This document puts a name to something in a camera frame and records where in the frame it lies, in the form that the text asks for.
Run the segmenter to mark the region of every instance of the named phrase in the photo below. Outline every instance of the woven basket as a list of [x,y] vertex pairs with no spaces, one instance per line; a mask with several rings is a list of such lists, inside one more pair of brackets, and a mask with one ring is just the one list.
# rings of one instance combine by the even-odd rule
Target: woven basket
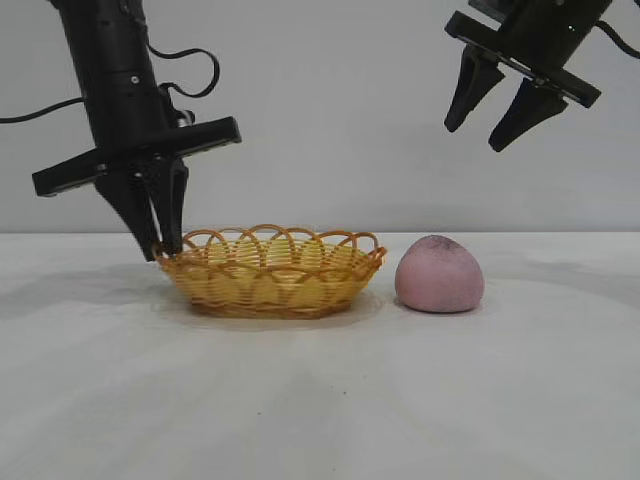
[[[371,250],[360,250],[367,243]],[[346,310],[387,253],[371,233],[276,225],[198,230],[184,245],[176,256],[156,256],[162,269],[198,309],[240,318],[321,318]]]

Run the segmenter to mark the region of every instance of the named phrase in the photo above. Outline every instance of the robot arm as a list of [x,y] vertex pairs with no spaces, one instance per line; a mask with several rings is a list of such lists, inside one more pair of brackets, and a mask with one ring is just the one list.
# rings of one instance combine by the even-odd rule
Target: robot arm
[[[185,92],[156,83],[149,52],[159,52],[149,45],[142,0],[50,1],[64,25],[96,148],[35,173],[37,194],[93,183],[147,260],[157,247],[180,252],[189,174],[183,158],[241,142],[235,120],[194,125],[193,114],[173,107],[169,87]],[[215,66],[214,82],[195,97],[215,87]]]
[[445,125],[456,131],[504,78],[505,64],[524,74],[515,100],[489,140],[502,151],[522,134],[562,113],[569,98],[591,107],[600,91],[564,70],[612,0],[470,0],[501,23],[493,30],[456,12],[447,33],[467,44]]

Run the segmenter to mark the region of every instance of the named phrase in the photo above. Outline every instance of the pink stress ball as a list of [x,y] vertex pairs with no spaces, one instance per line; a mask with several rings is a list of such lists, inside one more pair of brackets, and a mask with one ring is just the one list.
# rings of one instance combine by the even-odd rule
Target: pink stress ball
[[396,293],[402,303],[415,310],[465,312],[480,305],[484,276],[462,245],[432,235],[414,243],[400,261]]

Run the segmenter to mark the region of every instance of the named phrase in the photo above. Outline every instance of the black cable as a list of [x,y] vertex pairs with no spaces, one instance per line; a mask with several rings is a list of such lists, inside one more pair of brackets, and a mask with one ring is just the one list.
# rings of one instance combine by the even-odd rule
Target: black cable
[[9,117],[9,118],[0,117],[0,124],[29,122],[31,120],[35,120],[36,118],[44,117],[45,115],[55,112],[56,110],[60,110],[61,108],[70,107],[71,105],[76,105],[78,103],[84,103],[84,99],[81,97],[78,97],[72,100],[66,100],[64,102],[51,105],[50,107],[47,107],[38,112],[30,113],[29,115],[23,115],[21,117]]
[[622,50],[627,55],[629,55],[629,56],[631,56],[633,58],[637,58],[638,60],[640,60],[640,51],[636,50],[631,45],[629,45],[627,42],[625,42],[622,39],[622,37],[618,34],[618,32],[616,32],[613,29],[613,27],[611,25],[609,25],[607,22],[605,22],[603,20],[600,20],[599,22],[596,23],[596,27],[598,27],[605,34],[607,34],[607,36],[611,40],[613,40],[613,43],[615,43],[620,50]]
[[164,60],[178,60],[181,58],[190,57],[191,55],[197,55],[198,53],[202,53],[207,57],[209,57],[209,59],[213,62],[213,69],[214,69],[213,78],[211,79],[211,82],[209,83],[209,85],[207,85],[207,87],[201,92],[198,92],[198,93],[185,92],[182,89],[182,87],[180,87],[180,85],[176,85],[175,83],[172,83],[172,82],[163,83],[162,85],[160,85],[160,88],[165,88],[165,89],[173,88],[176,92],[189,98],[203,98],[203,97],[206,97],[207,95],[210,95],[211,92],[213,92],[213,90],[218,85],[218,81],[220,80],[220,62],[218,61],[218,59],[213,53],[208,52],[207,50],[203,50],[202,48],[190,48],[189,50],[184,50],[178,53],[162,53],[156,50],[155,48],[153,48],[148,41],[147,41],[147,48],[156,57],[162,58]]

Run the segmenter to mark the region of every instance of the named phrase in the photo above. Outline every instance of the gray wall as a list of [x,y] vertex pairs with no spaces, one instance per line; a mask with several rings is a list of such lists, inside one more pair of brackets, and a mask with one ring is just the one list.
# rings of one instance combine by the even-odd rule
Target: gray wall
[[[640,46],[640,9],[607,18]],[[235,115],[245,143],[189,160],[188,227],[275,222],[370,230],[635,230],[640,221],[640,62],[600,32],[569,68],[605,94],[495,155],[487,145],[520,76],[457,134],[442,126],[462,44],[443,27],[462,0],[146,0],[164,50],[213,48],[217,94],[184,101]],[[0,115],[78,94],[45,0],[2,0]],[[161,80],[208,80],[196,58]],[[92,188],[38,199],[30,175],[92,146],[83,110],[0,127],[0,231],[118,231]]]

